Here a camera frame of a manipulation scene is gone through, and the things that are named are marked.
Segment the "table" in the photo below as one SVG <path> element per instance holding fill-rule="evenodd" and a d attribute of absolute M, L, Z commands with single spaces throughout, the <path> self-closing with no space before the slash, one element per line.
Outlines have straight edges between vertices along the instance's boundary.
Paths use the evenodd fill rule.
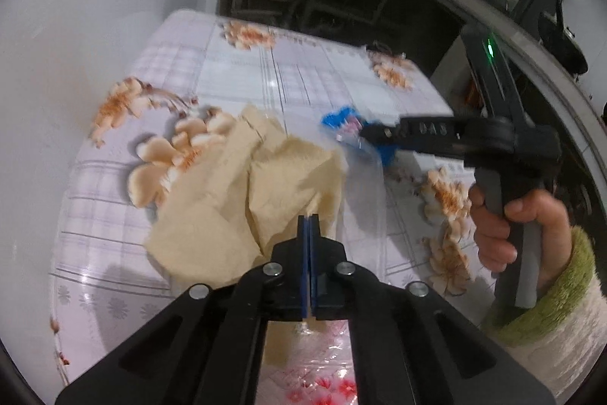
<path fill-rule="evenodd" d="M 344 105 L 386 123 L 403 114 L 451 115 L 418 69 L 409 73 L 411 91 L 394 89 L 377 78 L 363 48 L 272 28 L 277 34 L 273 49 L 244 51 L 222 37 L 224 21 L 194 11 L 174 13 L 152 36 L 131 75 L 178 95 L 196 94 L 202 103 L 235 115 L 248 102 L 279 118 L 296 112 L 316 122 Z M 61 327 L 57 348 L 71 362 L 63 367 L 69 380 L 174 298 L 170 278 L 142 246 L 154 210 L 134 208 L 126 194 L 128 173 L 140 163 L 134 147 L 147 136 L 166 134 L 170 119 L 166 110 L 129 119 L 106 134 L 103 148 L 85 141 L 75 159 L 50 274 L 53 316 Z M 472 181 L 471 171 L 457 162 L 427 156 L 421 161 L 426 167 L 444 164 Z M 410 182 L 388 176 L 386 186 L 387 262 L 379 275 L 402 287 L 431 274 L 421 239 L 437 235 L 438 228 L 420 218 L 422 202 Z M 473 241 L 462 245 L 477 282 L 450 302 L 479 323 L 491 303 L 493 281 L 481 268 Z"/>

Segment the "metal screw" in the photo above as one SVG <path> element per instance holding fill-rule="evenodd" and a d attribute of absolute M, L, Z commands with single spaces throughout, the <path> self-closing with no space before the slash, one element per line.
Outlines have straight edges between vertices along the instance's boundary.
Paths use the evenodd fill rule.
<path fill-rule="evenodd" d="M 189 295 L 195 300 L 204 299 L 209 294 L 209 288 L 206 285 L 198 284 L 190 287 Z"/>
<path fill-rule="evenodd" d="M 415 297 L 426 297 L 429 289 L 424 282 L 412 282 L 407 287 Z"/>
<path fill-rule="evenodd" d="M 263 266 L 263 272 L 269 277 L 277 277 L 282 273 L 282 265 L 280 263 L 266 263 Z"/>
<path fill-rule="evenodd" d="M 337 271 L 340 275 L 352 275 L 355 270 L 356 266 L 349 261 L 342 261 L 335 266 L 335 271 Z"/>

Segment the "gripper handle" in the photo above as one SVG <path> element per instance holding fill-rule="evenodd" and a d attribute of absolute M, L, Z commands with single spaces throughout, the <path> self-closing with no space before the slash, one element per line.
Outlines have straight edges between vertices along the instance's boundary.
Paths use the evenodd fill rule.
<path fill-rule="evenodd" d="M 504 206 L 525 196 L 533 189 L 544 189 L 540 178 L 529 178 L 511 172 L 476 169 L 476 183 L 485 194 L 485 205 L 492 213 L 504 217 Z M 536 221 L 510 221 L 508 241 L 518 255 L 514 263 L 498 275 L 495 298 L 504 305 L 530 309 L 537 302 L 537 282 L 541 264 L 541 225 Z"/>

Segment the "transparent plastic sheet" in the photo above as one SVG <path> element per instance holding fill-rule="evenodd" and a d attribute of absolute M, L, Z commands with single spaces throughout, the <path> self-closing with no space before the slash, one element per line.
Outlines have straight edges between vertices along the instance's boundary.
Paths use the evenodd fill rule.
<path fill-rule="evenodd" d="M 285 112 L 287 132 L 325 148 L 339 147 L 345 183 L 336 239 L 349 260 L 383 279 L 386 199 L 383 169 L 372 147 L 339 142 L 310 115 Z M 347 321 L 271 322 L 257 405 L 354 405 L 356 382 Z"/>
<path fill-rule="evenodd" d="M 193 11 L 174 13 L 154 35 L 130 74 L 180 95 L 193 91 L 201 105 L 220 106 L 235 116 L 242 111 L 243 100 L 250 99 L 260 109 L 272 109 L 269 112 L 284 123 L 288 132 L 319 145 L 343 147 L 335 135 L 328 135 L 319 123 L 324 114 L 338 106 L 337 102 L 348 102 L 349 97 L 346 99 L 339 93 L 345 92 L 345 87 L 338 86 L 335 79 L 327 80 L 335 83 L 330 86 L 333 93 L 329 100 L 316 70 L 310 74 L 304 72 L 301 79 L 296 65 L 304 67 L 303 59 L 298 58 L 301 46 L 285 36 L 278 40 L 274 54 L 294 64 L 295 82 L 305 84 L 289 90 L 289 103 L 285 94 L 273 85 L 274 79 L 267 79 L 269 55 L 261 49 L 244 51 L 231 46 L 220 27 L 224 21 Z M 322 50 L 322 43 L 334 63 L 342 61 L 348 70 L 356 70 L 363 64 L 366 70 L 368 61 L 359 57 L 359 51 L 350 49 L 342 54 L 334 43 L 321 40 L 315 43 L 315 46 L 303 46 L 309 51 L 306 54 L 311 54 L 306 55 L 306 61 Z M 372 73 L 365 74 L 370 82 L 381 84 Z M 337 74 L 323 73 L 325 76 L 333 78 Z M 286 69 L 278 81 L 287 89 L 289 84 L 294 84 Z M 299 89 L 304 95 L 301 101 L 296 98 Z M 210 90 L 215 96 L 208 96 Z M 359 100 L 357 108 L 375 108 L 372 99 L 361 97 Z M 129 119 L 119 129 L 107 133 L 103 148 L 97 149 L 85 141 L 74 160 L 66 205 L 58 226 L 50 285 L 52 316 L 61 328 L 55 336 L 56 357 L 69 381 L 77 379 L 185 289 L 147 256 L 145 239 L 156 216 L 153 208 L 135 208 L 125 188 L 128 174 L 135 165 L 141 164 L 134 146 L 148 136 L 171 132 L 174 118 L 166 109 L 159 109 L 145 113 L 141 119 Z M 383 277 L 386 214 L 379 159 L 373 150 L 370 154 L 361 150 L 343 152 L 350 173 L 334 238 L 344 242 L 349 259 Z M 46 318 L 44 326 L 45 334 L 51 334 Z M 332 381 L 333 388 L 310 385 L 317 375 L 353 380 L 347 324 L 333 322 L 320 332 L 313 326 L 293 325 L 289 331 L 299 338 L 293 340 L 292 348 L 288 349 L 291 367 L 286 364 L 263 367 L 259 403 L 293 403 L 286 397 L 287 391 L 293 391 L 289 384 L 294 381 L 293 376 L 304 383 L 307 390 L 318 391 L 313 397 L 316 401 L 319 394 L 327 390 L 334 396 L 331 401 L 323 400 L 339 403 L 338 388 L 342 386 L 351 402 L 351 391 L 346 389 L 348 383 Z M 314 350 L 305 355 L 298 351 L 308 347 Z M 70 365 L 59 363 L 59 352 Z"/>

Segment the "green sleeve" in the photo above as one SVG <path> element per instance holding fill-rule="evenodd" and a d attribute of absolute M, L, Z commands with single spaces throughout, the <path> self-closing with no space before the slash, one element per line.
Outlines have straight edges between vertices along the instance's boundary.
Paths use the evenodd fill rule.
<path fill-rule="evenodd" d="M 594 253 L 580 227 L 571 229 L 571 261 L 534 308 L 513 313 L 493 304 L 482 324 L 488 335 L 506 347 L 533 343 L 554 331 L 582 301 L 594 274 Z"/>

